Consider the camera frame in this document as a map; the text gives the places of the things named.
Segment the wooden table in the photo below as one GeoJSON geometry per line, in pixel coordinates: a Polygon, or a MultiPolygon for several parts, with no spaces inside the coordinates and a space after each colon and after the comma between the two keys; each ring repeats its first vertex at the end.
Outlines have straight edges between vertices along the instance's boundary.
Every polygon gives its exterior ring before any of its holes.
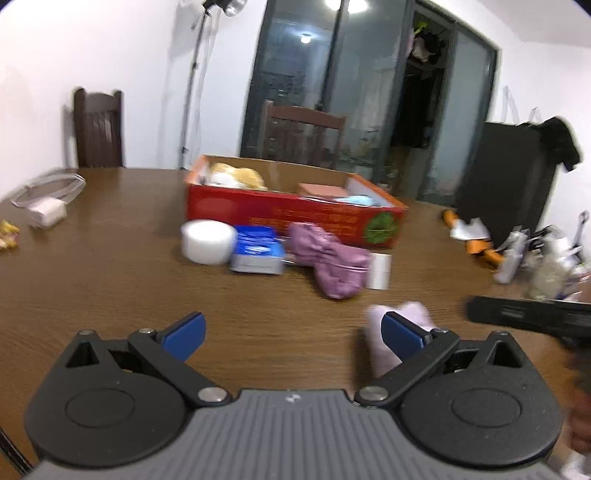
{"type": "MultiPolygon", "coordinates": [[[[0,203],[0,219],[20,226],[20,248],[0,253],[0,425],[27,457],[25,406],[76,331],[125,338],[161,329],[192,310],[207,317],[207,341],[189,364],[236,393],[241,387],[345,388],[369,379],[364,310],[415,300],[439,326],[483,339],[493,327],[468,323],[470,294],[517,296],[449,238],[440,207],[409,202],[394,249],[391,287],[348,301],[322,297],[311,275],[232,274],[180,254],[183,173],[81,169],[84,192],[48,232],[27,227],[25,212],[0,203]]],[[[573,374],[567,353],[546,336],[513,332],[564,404],[573,374]]],[[[2,458],[0,478],[18,475],[2,458]]]]}

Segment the floor lamp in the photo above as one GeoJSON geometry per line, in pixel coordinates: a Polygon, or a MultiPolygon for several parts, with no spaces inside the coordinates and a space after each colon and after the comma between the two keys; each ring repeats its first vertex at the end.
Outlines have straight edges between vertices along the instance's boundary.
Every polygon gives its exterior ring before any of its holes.
{"type": "Polygon", "coordinates": [[[189,113],[191,108],[191,96],[193,95],[193,83],[195,82],[195,74],[197,73],[197,58],[199,56],[199,48],[201,47],[201,41],[203,39],[203,31],[205,30],[205,20],[207,17],[211,17],[209,13],[209,9],[214,5],[217,5],[219,8],[223,10],[227,17],[233,17],[234,15],[238,15],[244,6],[246,5],[247,0],[206,0],[203,4],[203,8],[205,12],[201,18],[201,23],[199,25],[199,33],[197,34],[197,41],[195,42],[195,49],[193,51],[193,60],[191,62],[191,73],[189,74],[189,83],[187,84],[187,93],[185,96],[185,103],[184,103],[184,112],[183,112],[183,127],[181,129],[181,144],[182,148],[180,151],[180,156],[178,159],[178,169],[182,170],[184,168],[184,159],[185,155],[188,153],[189,149],[187,148],[187,131],[189,130],[189,113]]]}

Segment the glass door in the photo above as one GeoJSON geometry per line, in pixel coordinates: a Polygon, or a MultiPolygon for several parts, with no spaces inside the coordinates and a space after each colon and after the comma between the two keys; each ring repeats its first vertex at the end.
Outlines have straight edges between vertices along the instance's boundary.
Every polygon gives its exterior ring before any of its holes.
{"type": "Polygon", "coordinates": [[[316,108],[323,92],[339,0],[269,0],[246,106],[241,156],[256,158],[266,100],[316,108]]]}
{"type": "MultiPolygon", "coordinates": [[[[323,110],[347,116],[337,169],[380,182],[412,42],[411,0],[349,0],[323,110]]],[[[326,142],[332,139],[327,135],[326,142]]]]}
{"type": "Polygon", "coordinates": [[[419,199],[452,205],[486,120],[496,52],[459,24],[430,167],[419,199]]]}

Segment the lamp head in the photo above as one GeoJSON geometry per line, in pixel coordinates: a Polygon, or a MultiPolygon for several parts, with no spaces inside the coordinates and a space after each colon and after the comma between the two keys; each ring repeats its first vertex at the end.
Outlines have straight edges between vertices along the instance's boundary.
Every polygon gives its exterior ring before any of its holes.
{"type": "Polygon", "coordinates": [[[206,0],[203,8],[209,10],[214,5],[217,5],[224,11],[227,17],[233,17],[242,11],[246,2],[247,0],[206,0]]]}

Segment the metal screw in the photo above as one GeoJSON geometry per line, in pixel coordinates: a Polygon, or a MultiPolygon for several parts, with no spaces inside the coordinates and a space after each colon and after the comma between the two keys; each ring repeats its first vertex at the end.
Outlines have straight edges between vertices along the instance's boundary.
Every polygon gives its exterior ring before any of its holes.
{"type": "Polygon", "coordinates": [[[220,387],[206,387],[199,390],[197,396],[207,403],[219,403],[226,399],[228,392],[220,387]]]}
{"type": "Polygon", "coordinates": [[[359,396],[365,401],[382,401],[388,398],[388,390],[384,387],[369,385],[359,390],[359,396]]]}

